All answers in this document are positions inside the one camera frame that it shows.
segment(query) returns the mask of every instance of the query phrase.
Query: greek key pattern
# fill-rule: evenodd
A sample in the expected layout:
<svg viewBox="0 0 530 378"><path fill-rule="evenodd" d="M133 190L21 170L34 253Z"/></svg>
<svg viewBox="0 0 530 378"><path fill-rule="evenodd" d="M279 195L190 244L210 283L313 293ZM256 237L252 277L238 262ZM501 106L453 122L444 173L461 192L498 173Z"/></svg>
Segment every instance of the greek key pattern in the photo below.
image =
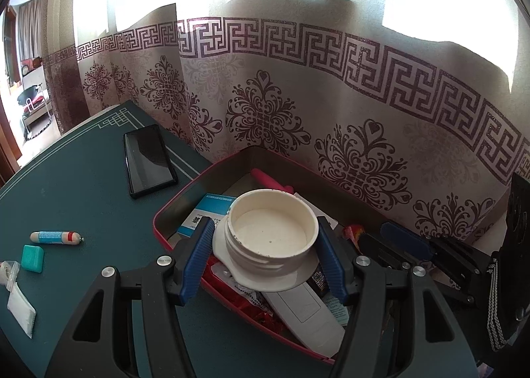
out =
<svg viewBox="0 0 530 378"><path fill-rule="evenodd" d="M102 121L97 123L97 126L100 130L106 126L118 126L121 127L125 124L134 125L131 120L127 117L128 114L131 114L125 107L120 109L118 112L112 113L110 116L104 118Z"/></svg>
<svg viewBox="0 0 530 378"><path fill-rule="evenodd" d="M503 184L514 171L530 177L530 142L466 83L411 54L335 29L255 18L200 17L104 36L44 59L78 61L102 51L178 46L182 58L248 53L322 70L352 90L462 141Z"/></svg>

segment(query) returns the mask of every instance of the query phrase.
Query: black device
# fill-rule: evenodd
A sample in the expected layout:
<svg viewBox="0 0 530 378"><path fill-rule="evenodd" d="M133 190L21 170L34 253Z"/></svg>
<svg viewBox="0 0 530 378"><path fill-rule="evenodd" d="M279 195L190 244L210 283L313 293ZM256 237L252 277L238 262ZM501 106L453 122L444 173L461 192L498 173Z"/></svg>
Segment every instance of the black device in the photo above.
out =
<svg viewBox="0 0 530 378"><path fill-rule="evenodd" d="M179 182L158 125L125 133L124 147L132 198Z"/></svg>

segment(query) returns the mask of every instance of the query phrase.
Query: curtain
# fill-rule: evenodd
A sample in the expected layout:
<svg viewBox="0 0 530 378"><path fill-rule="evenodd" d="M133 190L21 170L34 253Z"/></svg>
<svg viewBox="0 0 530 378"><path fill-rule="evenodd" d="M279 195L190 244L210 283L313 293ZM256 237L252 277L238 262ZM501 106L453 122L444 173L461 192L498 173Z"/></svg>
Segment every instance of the curtain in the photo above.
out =
<svg viewBox="0 0 530 378"><path fill-rule="evenodd" d="M17 27L20 61L41 56L40 0L31 0L19 7Z"/></svg>
<svg viewBox="0 0 530 378"><path fill-rule="evenodd" d="M530 30L513 0L70 2L68 45L46 57L77 73L59 119L69 101L88 116L132 99L212 162L260 145L470 243L513 172L530 178Z"/></svg>
<svg viewBox="0 0 530 378"><path fill-rule="evenodd" d="M44 79L61 134L90 116L76 58L73 2L42 0L41 4Z"/></svg>

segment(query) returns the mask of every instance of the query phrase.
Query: blue gripper pad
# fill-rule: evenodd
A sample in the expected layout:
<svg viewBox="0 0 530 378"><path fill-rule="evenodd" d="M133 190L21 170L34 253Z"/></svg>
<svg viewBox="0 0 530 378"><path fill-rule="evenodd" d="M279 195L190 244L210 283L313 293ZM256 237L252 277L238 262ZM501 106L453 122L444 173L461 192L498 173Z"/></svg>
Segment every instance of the blue gripper pad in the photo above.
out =
<svg viewBox="0 0 530 378"><path fill-rule="evenodd" d="M182 288L179 294L183 306L197 294L200 278L211 254L211 241L214 230L214 221L208 217L202 217L192 236L187 239L188 242L191 242L191 245L186 245L184 256L187 256L187 262L182 272Z"/></svg>
<svg viewBox="0 0 530 378"><path fill-rule="evenodd" d="M316 238L316 253L330 287L330 291L343 305L349 293L347 285L353 281L353 265L325 217L317 217L319 235Z"/></svg>
<svg viewBox="0 0 530 378"><path fill-rule="evenodd" d="M381 224L380 233L384 239L417 259L426 261L433 259L433 251L429 242L398 223L387 221Z"/></svg>

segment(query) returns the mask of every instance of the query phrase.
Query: green table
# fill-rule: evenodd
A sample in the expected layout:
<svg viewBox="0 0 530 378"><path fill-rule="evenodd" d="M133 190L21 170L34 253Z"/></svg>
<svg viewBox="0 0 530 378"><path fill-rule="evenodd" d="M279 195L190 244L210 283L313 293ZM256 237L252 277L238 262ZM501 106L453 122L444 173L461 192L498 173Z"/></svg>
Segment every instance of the green table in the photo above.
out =
<svg viewBox="0 0 530 378"><path fill-rule="evenodd" d="M164 130L179 184L131 199L123 135L154 123L131 102L115 107L62 137L0 190L0 260L20 261L33 231L76 231L85 237L79 247L43 245L42 273L19 273L19 286L37 311L33 339L7 310L8 292L0 287L0 327L38 377L96 275L109 265L120 271L142 267L163 253L152 231L154 214L210 165ZM178 315L198 377L329 373L330 366L254 329L202 290ZM149 377L139 301L133 321L139 373Z"/></svg>

